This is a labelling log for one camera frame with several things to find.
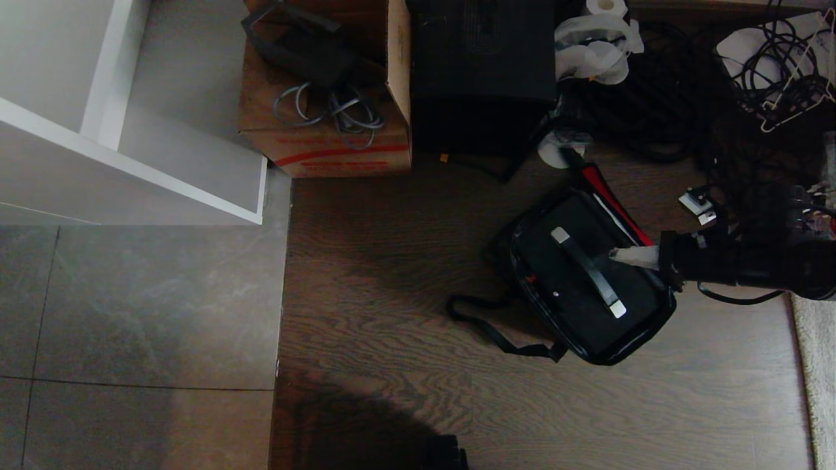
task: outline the wire hanger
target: wire hanger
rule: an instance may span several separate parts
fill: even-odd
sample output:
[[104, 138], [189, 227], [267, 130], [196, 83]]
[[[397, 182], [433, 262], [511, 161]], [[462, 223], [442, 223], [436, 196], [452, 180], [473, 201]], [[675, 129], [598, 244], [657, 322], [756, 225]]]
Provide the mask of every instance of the wire hanger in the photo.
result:
[[[836, 38], [836, 35], [834, 35], [836, 33], [836, 9], [829, 8], [828, 11], [818, 20], [818, 27], [817, 27], [818, 32], [815, 33], [810, 39], [808, 39], [807, 48], [804, 49], [804, 53], [802, 54], [802, 57], [805, 57], [805, 58], [808, 57], [808, 54], [810, 53], [810, 49], [813, 48], [813, 41], [816, 39], [818, 34], [823, 31], [822, 28], [828, 22], [827, 18], [830, 17], [831, 15], [833, 16], [833, 18], [830, 20], [830, 34], [831, 34], [831, 37]], [[824, 93], [822, 93], [822, 96], [818, 99], [818, 101], [815, 104], [813, 104], [812, 106], [808, 107], [807, 109], [800, 110], [795, 115], [792, 115], [792, 116], [788, 117], [787, 119], [773, 125], [772, 127], [767, 128], [767, 125], [770, 124], [770, 122], [769, 122], [769, 119], [766, 116], [764, 116], [763, 117], [763, 122], [761, 123], [761, 131], [764, 134], [768, 134], [768, 133], [772, 132], [773, 130], [776, 130], [779, 126], [785, 125], [789, 121], [794, 120], [797, 117], [799, 117], [800, 115], [803, 115], [804, 113], [816, 108], [817, 106], [821, 105], [825, 100], [829, 100], [832, 103], [836, 103], [836, 97], [833, 96], [833, 78], [832, 78], [832, 75], [830, 74], [830, 70], [833, 67], [836, 67], [836, 64], [833, 62], [833, 53], [834, 53], [833, 49], [834, 48], [836, 48], [836, 43], [831, 43], [830, 44], [830, 50], [829, 50], [830, 56], [828, 57], [828, 84], [827, 84], [827, 87], [825, 88]], [[789, 85], [795, 79], [800, 78], [800, 76], [801, 76], [800, 69], [801, 69], [801, 65], [802, 65], [803, 62], [804, 61], [799, 60], [798, 63], [795, 65], [795, 67], [793, 68], [792, 78], [787, 80], [787, 83], [784, 85], [784, 87], [781, 90], [781, 93], [778, 95], [778, 97], [774, 101], [765, 100], [763, 102], [763, 104], [761, 105], [763, 110], [774, 111], [778, 108], [778, 104], [781, 103], [781, 98], [783, 98], [784, 93], [787, 91], [787, 88], [789, 88]]]

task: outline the gray cable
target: gray cable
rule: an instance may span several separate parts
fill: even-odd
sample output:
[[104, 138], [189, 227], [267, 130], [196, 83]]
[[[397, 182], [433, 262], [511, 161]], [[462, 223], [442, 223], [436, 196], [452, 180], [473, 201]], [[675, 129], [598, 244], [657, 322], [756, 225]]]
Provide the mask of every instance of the gray cable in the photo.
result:
[[[382, 115], [380, 115], [380, 113], [377, 112], [377, 110], [375, 110], [374, 107], [372, 107], [369, 100], [367, 100], [355, 87], [351, 85], [348, 85], [345, 90], [350, 92], [354, 98], [347, 100], [344, 103], [340, 102], [337, 91], [331, 90], [329, 92], [328, 107], [326, 110], [323, 111], [321, 115], [311, 118], [308, 117], [304, 111], [302, 111], [301, 105], [302, 93], [310, 86], [311, 82], [305, 82], [288, 88], [284, 90], [284, 93], [279, 95], [275, 101], [273, 101], [273, 115], [276, 117], [278, 122], [282, 123], [282, 125], [286, 125], [287, 127], [308, 127], [310, 125], [318, 124], [325, 119], [326, 116], [330, 116], [331, 119], [334, 120], [334, 128], [337, 130], [339, 138], [346, 146], [355, 150], [363, 150], [371, 147], [371, 145], [375, 142], [377, 130], [386, 124], [386, 120]], [[302, 118], [302, 120], [288, 122], [279, 116], [278, 107], [282, 103], [282, 100], [294, 94], [295, 96], [293, 100], [296, 105], [296, 113]], [[365, 120], [358, 120], [349, 115], [348, 110], [357, 105], [362, 106], [365, 111]], [[369, 133], [369, 139], [362, 146], [356, 146], [351, 143], [347, 137], [347, 134], [360, 135], [365, 132]]]

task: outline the black bag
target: black bag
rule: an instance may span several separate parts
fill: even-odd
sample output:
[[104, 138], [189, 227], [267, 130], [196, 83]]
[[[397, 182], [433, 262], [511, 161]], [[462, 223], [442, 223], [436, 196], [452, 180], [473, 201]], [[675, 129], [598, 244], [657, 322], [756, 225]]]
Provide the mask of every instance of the black bag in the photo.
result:
[[546, 324], [554, 346], [518, 348], [485, 320], [456, 310], [459, 303], [504, 309], [510, 299], [454, 295], [446, 310], [508, 354], [557, 362], [572, 350], [592, 364], [615, 365], [650, 340], [676, 308], [673, 288], [652, 271], [609, 260], [613, 248], [651, 244], [598, 167], [587, 165], [571, 187], [549, 194], [503, 228], [486, 251], [512, 299], [521, 299]]

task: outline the tile grout line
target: tile grout line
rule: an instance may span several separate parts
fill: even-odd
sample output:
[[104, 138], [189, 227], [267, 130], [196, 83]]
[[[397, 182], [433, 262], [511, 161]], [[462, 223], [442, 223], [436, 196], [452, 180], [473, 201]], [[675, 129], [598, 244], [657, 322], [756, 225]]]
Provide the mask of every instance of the tile grout line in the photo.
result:
[[61, 237], [61, 226], [55, 231], [55, 243], [53, 244], [53, 256], [49, 261], [49, 273], [47, 274], [47, 288], [43, 292], [43, 305], [41, 305], [41, 321], [38, 323], [38, 338], [35, 340], [35, 356], [32, 359], [32, 373], [29, 377], [29, 400], [26, 403], [26, 421], [23, 424], [23, 448], [20, 452], [20, 468], [26, 462], [26, 438], [29, 434], [29, 414], [32, 410], [32, 392], [35, 390], [35, 367], [38, 364], [38, 347], [41, 344], [41, 331], [43, 331], [43, 315], [47, 309], [47, 297], [49, 296], [49, 285], [52, 283], [52, 273], [55, 269], [55, 255], [58, 253], [58, 240]]
[[109, 386], [116, 388], [147, 388], [153, 390], [187, 390], [187, 391], [275, 391], [272, 388], [216, 388], [216, 387], [196, 387], [196, 386], [139, 386], [134, 384], [108, 384], [104, 382], [82, 382], [82, 381], [61, 381], [58, 379], [36, 379], [27, 377], [18, 377], [15, 375], [0, 375], [0, 379], [12, 379], [30, 382], [45, 382], [52, 384], [67, 384], [77, 386]]

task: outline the floor board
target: floor board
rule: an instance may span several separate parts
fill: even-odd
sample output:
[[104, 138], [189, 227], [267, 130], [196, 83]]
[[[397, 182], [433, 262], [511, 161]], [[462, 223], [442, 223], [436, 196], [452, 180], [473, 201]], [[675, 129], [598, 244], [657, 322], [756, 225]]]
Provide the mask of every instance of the floor board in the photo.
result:
[[[692, 163], [593, 160], [652, 238], [697, 228], [677, 201], [701, 184]], [[500, 185], [417, 156], [407, 177], [296, 181], [273, 468], [418, 468], [435, 434], [457, 434], [476, 470], [810, 468], [783, 299], [736, 308], [690, 286], [608, 369], [504, 355], [445, 316], [449, 294], [502, 295], [480, 251], [566, 178], [532, 159]], [[491, 320], [545, 340], [520, 308]]]

